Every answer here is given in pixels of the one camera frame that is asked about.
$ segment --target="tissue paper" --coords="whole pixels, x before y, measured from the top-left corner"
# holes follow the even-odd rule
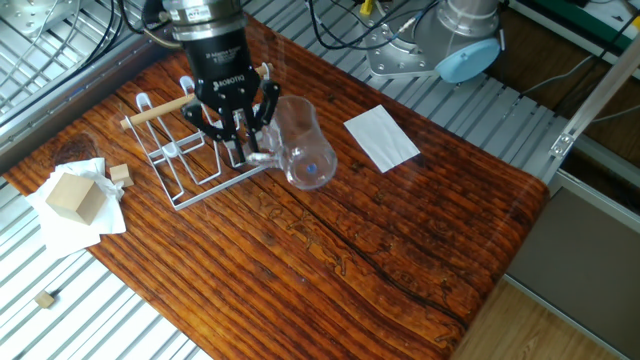
[[[104,176],[104,158],[76,161],[56,166],[49,179],[27,201],[38,212],[40,227],[47,248],[53,258],[61,258],[100,242],[100,234],[120,234],[126,231],[119,201],[124,194],[122,184],[114,185]],[[106,195],[91,225],[62,218],[45,202],[63,173],[89,178]]]
[[[382,105],[344,125],[382,173],[420,154]]]

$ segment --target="wooden dowel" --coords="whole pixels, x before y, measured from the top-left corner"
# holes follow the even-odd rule
[[[273,72],[273,65],[268,64],[267,66],[269,66],[269,71]],[[256,72],[258,73],[258,75],[260,75],[260,77],[264,77],[267,74],[267,69],[264,66],[260,66],[256,68]],[[196,97],[195,94],[189,94],[187,96],[183,96],[181,98],[175,99],[166,104],[162,104],[153,109],[149,109],[147,111],[141,112],[138,115],[134,115],[129,118],[129,121],[131,122],[131,125],[138,126],[149,120],[153,120],[158,116],[162,116],[164,114],[167,114],[182,108],[184,105],[191,102],[191,100],[195,99],[195,97]],[[122,125],[122,128],[125,130],[131,128],[131,126],[129,126],[129,122],[127,121],[127,119],[121,120],[120,125]]]

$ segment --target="glass mug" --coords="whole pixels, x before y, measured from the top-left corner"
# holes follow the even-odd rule
[[[281,169],[287,181],[301,190],[325,185],[338,167],[336,153],[318,125],[315,107],[300,96],[278,99],[259,145],[269,153],[252,153],[247,162]]]

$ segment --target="small wooden cube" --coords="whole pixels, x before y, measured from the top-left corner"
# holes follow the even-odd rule
[[[49,295],[49,293],[47,293],[44,290],[40,291],[40,293],[36,295],[36,297],[33,300],[35,300],[38,303],[38,306],[40,306],[43,309],[48,309],[49,306],[51,306],[51,304],[55,302],[55,299],[53,298],[53,296]]]
[[[129,167],[127,164],[114,166],[109,169],[109,172],[111,173],[111,181],[113,181],[114,184],[119,181],[123,181],[124,185],[122,185],[122,187],[133,185],[133,180],[131,180],[131,174],[129,174]]]
[[[65,173],[46,203],[63,218],[91,225],[105,200],[95,181]]]

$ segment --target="wood grain tabletop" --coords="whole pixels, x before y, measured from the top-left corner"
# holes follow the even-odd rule
[[[316,106],[339,161],[327,186],[300,191],[268,170],[174,211],[119,121],[137,113],[139,92],[155,104],[184,95],[180,53],[4,176],[28,194],[56,164],[128,164],[127,232],[89,251],[215,359],[449,358],[533,226],[546,186],[253,19],[247,37],[255,65],[275,66],[283,95]],[[421,151],[385,174],[343,125],[379,104]],[[194,131],[177,112],[164,119],[174,134]],[[188,158],[196,176],[211,170],[207,154]],[[187,194],[199,191],[185,183]]]

